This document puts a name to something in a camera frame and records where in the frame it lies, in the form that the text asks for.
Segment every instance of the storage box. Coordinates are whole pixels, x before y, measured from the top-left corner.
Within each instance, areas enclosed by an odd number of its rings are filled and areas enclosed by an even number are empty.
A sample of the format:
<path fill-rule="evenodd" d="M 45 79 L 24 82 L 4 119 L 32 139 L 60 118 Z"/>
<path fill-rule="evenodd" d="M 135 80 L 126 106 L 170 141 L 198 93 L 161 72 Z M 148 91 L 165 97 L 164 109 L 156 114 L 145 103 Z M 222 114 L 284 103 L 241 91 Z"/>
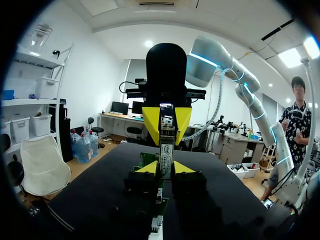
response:
<path fill-rule="evenodd" d="M 248 172 L 244 176 L 245 179 L 254 178 L 260 169 L 259 163 L 255 163 L 255 162 L 242 163 L 242 165 L 248 169 Z"/>
<path fill-rule="evenodd" d="M 247 156 L 247 157 L 252 157 L 252 153 L 253 153 L 254 151 L 251 150 L 251 149 L 249 149 L 249 148 L 247 148 L 247 149 L 245 150 L 245 152 L 246 152 L 246 156 Z"/>
<path fill-rule="evenodd" d="M 32 131 L 37 137 L 50 134 L 51 117 L 52 115 L 49 113 L 31 117 Z"/>
<path fill-rule="evenodd" d="M 1 134 L 8 134 L 11 140 L 10 123 L 11 121 L 6 117 L 1 119 Z"/>
<path fill-rule="evenodd" d="M 20 143 L 22 140 L 29 139 L 29 119 L 30 117 L 24 117 L 16 115 L 12 117 L 12 129 L 13 136 L 16 143 Z"/>
<path fill-rule="evenodd" d="M 3 90 L 1 100 L 12 100 L 14 99 L 14 95 L 15 95 L 15 90 L 13 89 Z"/>
<path fill-rule="evenodd" d="M 36 81 L 35 97 L 37 99 L 57 98 L 59 81 L 47 77 L 42 77 Z"/>
<path fill-rule="evenodd" d="M 236 172 L 233 170 L 233 166 L 235 166 L 237 164 L 230 164 L 230 165 L 227 165 L 227 168 L 233 172 L 240 180 L 244 179 L 245 175 L 247 174 L 248 169 L 244 166 L 244 164 L 242 164 L 243 168 L 244 168 L 244 171 L 243 172 Z"/>

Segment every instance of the white plastic bin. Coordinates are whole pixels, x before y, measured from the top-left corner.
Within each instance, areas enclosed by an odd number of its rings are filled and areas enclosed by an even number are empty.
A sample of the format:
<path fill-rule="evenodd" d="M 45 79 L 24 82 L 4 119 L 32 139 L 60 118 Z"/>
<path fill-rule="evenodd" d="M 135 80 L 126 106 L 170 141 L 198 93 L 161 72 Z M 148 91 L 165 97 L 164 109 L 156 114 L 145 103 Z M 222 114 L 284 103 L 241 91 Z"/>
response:
<path fill-rule="evenodd" d="M 16 115 L 11 119 L 13 136 L 16 143 L 29 139 L 29 119 L 30 117 Z"/>
<path fill-rule="evenodd" d="M 254 178 L 260 169 L 259 163 L 256 163 L 256 162 L 242 163 L 242 165 L 248 169 L 248 172 L 244 176 L 245 179 Z"/>
<path fill-rule="evenodd" d="M 37 137 L 50 134 L 51 117 L 52 115 L 49 113 L 31 117 L 32 131 Z"/>
<path fill-rule="evenodd" d="M 227 165 L 227 168 L 231 172 L 233 172 L 240 180 L 244 179 L 245 175 L 249 172 L 248 169 L 245 166 L 242 165 L 243 168 L 244 168 L 244 171 L 243 172 L 236 172 L 236 171 L 233 170 L 233 166 L 235 166 L 235 165 L 238 165 L 238 164 Z"/>
<path fill-rule="evenodd" d="M 42 77 L 36 81 L 35 97 L 37 99 L 54 99 L 57 97 L 59 81 Z"/>
<path fill-rule="evenodd" d="M 9 118 L 3 117 L 1 119 L 1 134 L 8 134 L 11 140 L 10 123 Z"/>

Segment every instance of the computer monitor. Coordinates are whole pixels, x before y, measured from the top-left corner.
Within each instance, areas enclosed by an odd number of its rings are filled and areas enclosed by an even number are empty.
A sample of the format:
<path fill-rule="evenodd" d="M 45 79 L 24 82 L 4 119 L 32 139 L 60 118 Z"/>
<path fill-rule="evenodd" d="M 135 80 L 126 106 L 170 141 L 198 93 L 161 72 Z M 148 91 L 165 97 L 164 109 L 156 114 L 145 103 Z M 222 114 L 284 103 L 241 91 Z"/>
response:
<path fill-rule="evenodd" d="M 122 113 L 123 115 L 128 115 L 129 103 L 113 101 L 111 112 Z"/>
<path fill-rule="evenodd" d="M 141 101 L 133 101 L 132 102 L 132 113 L 133 114 L 142 114 L 142 106 L 143 102 Z"/>

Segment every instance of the air vent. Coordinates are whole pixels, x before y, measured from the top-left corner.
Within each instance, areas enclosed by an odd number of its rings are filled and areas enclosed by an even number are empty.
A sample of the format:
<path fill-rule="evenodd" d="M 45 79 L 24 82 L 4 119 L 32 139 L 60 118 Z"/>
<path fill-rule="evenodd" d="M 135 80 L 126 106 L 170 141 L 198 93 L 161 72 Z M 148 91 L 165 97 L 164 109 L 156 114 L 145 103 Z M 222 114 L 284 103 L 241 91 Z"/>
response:
<path fill-rule="evenodd" d="M 175 5 L 175 2 L 178 0 L 136 0 L 141 6 L 143 5 L 169 5 L 173 6 Z"/>

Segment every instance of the water bottle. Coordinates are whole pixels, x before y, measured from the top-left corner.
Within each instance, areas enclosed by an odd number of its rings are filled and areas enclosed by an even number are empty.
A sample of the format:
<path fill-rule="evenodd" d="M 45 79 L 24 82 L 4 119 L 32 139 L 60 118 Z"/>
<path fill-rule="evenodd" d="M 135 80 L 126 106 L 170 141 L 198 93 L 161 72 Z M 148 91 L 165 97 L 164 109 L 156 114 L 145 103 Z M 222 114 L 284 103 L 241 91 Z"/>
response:
<path fill-rule="evenodd" d="M 88 126 L 85 127 L 82 134 L 84 134 L 84 136 L 89 136 L 89 127 Z"/>
<path fill-rule="evenodd" d="M 74 158 L 77 157 L 77 145 L 76 145 L 76 142 L 79 139 L 80 139 L 80 136 L 76 133 L 76 130 L 73 129 L 72 133 L 71 133 L 71 149 L 72 149 L 72 156 Z"/>
<path fill-rule="evenodd" d="M 77 161 L 80 164 L 89 163 L 92 157 L 92 149 L 90 141 L 85 137 L 84 133 L 81 133 L 81 139 L 76 141 L 77 145 Z"/>
<path fill-rule="evenodd" d="M 98 136 L 92 134 L 92 130 L 90 130 L 90 144 L 92 149 L 92 157 L 98 156 Z"/>

